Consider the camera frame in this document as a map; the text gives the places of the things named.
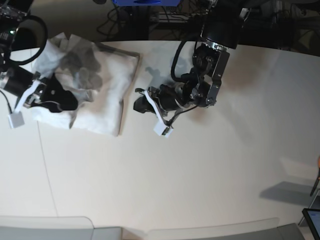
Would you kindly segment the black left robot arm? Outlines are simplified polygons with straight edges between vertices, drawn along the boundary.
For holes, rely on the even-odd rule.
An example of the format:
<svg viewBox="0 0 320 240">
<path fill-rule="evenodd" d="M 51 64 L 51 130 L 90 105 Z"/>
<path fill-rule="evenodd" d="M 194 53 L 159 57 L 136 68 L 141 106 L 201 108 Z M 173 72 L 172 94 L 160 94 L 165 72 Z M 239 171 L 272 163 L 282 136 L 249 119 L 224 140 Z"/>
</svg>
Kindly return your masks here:
<svg viewBox="0 0 320 240">
<path fill-rule="evenodd" d="M 172 60 L 170 84 L 150 87 L 147 92 L 163 113 L 189 106 L 213 106 L 222 85 L 230 54 L 236 49 L 250 9 L 245 0 L 211 0 L 201 28 L 183 39 Z M 192 68 L 177 76 L 176 67 L 185 44 L 194 40 Z"/>
</svg>

